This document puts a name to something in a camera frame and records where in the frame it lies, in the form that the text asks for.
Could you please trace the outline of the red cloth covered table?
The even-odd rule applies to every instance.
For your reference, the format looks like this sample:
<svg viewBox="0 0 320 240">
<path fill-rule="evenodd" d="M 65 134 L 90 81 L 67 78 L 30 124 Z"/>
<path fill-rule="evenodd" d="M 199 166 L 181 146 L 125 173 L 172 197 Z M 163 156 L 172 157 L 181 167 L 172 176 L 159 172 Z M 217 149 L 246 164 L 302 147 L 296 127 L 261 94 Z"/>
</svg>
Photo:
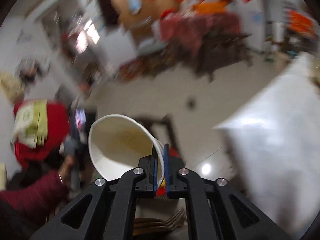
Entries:
<svg viewBox="0 0 320 240">
<path fill-rule="evenodd" d="M 202 46 L 202 38 L 212 30 L 241 33 L 239 16 L 228 12 L 216 15 L 170 13 L 160 20 L 159 29 L 162 41 L 177 41 L 193 55 Z"/>
</svg>

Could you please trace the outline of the person in red sweater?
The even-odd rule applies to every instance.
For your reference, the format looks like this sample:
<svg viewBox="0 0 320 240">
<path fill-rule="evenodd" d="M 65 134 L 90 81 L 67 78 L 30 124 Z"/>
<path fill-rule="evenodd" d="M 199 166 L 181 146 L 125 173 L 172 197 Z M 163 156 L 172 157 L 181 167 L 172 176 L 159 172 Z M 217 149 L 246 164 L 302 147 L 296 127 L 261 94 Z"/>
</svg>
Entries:
<svg viewBox="0 0 320 240">
<path fill-rule="evenodd" d="M 68 198 L 73 155 L 59 154 L 69 133 L 68 114 L 59 102 L 47 105 L 49 141 L 38 149 L 16 147 L 23 170 L 1 191 L 1 239 L 29 239 Z"/>
</svg>

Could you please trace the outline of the white paper cup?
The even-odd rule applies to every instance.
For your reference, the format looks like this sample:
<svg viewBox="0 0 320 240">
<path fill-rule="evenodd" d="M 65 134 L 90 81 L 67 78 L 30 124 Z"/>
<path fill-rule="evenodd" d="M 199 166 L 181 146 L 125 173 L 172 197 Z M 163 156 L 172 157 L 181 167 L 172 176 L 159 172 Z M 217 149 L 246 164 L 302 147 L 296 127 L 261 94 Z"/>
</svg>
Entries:
<svg viewBox="0 0 320 240">
<path fill-rule="evenodd" d="M 88 149 L 94 168 L 107 181 L 137 168 L 140 158 L 155 150 L 156 188 L 164 181 L 164 145 L 133 118 L 110 114 L 95 121 L 89 131 Z"/>
</svg>

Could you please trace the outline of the orange cardboard box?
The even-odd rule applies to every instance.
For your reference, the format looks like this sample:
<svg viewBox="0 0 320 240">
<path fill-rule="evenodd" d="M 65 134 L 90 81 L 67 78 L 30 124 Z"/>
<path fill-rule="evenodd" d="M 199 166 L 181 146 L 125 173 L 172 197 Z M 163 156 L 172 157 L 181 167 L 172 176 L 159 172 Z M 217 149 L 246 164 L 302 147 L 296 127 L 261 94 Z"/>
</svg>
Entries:
<svg viewBox="0 0 320 240">
<path fill-rule="evenodd" d="M 193 5 L 193 10 L 200 15 L 224 14 L 227 9 L 226 2 L 202 2 Z"/>
</svg>

